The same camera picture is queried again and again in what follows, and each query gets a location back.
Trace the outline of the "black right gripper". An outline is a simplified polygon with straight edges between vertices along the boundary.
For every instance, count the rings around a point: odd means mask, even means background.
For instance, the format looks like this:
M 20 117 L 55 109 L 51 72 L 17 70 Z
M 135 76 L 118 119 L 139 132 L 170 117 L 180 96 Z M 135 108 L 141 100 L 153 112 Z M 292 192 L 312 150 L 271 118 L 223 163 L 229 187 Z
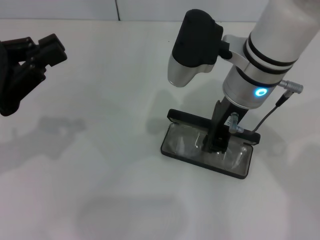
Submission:
M 225 122 L 232 113 L 238 114 L 238 122 L 240 122 L 247 112 L 247 109 L 234 105 L 227 98 L 223 98 L 221 101 L 218 100 L 211 118 L 211 128 L 208 132 L 210 139 L 207 138 L 205 140 L 204 151 L 207 153 L 215 153 L 216 150 L 212 140 L 217 140 L 217 151 L 225 153 L 227 151 L 227 139 L 231 136 L 229 130 L 225 126 Z

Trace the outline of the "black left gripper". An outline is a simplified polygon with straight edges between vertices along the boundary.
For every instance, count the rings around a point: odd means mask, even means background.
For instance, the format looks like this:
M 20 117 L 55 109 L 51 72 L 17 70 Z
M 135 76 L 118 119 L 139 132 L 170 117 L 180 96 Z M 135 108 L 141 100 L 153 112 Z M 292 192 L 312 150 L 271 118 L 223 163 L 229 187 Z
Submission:
M 64 46 L 56 34 L 36 44 L 31 37 L 0 43 L 0 114 L 8 117 L 20 107 L 21 101 L 45 80 L 46 67 L 64 62 L 67 55 L 60 50 L 40 50 L 51 45 Z

